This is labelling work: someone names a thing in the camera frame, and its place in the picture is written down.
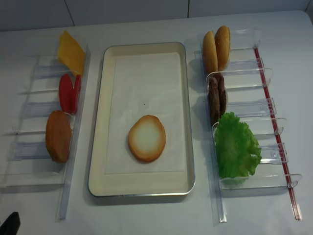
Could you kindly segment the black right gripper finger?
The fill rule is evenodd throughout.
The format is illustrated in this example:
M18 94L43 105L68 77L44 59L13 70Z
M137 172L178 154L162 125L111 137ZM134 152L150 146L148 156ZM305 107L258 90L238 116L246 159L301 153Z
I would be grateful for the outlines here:
M0 235L16 235L20 227L20 217L18 212L11 213L0 226Z

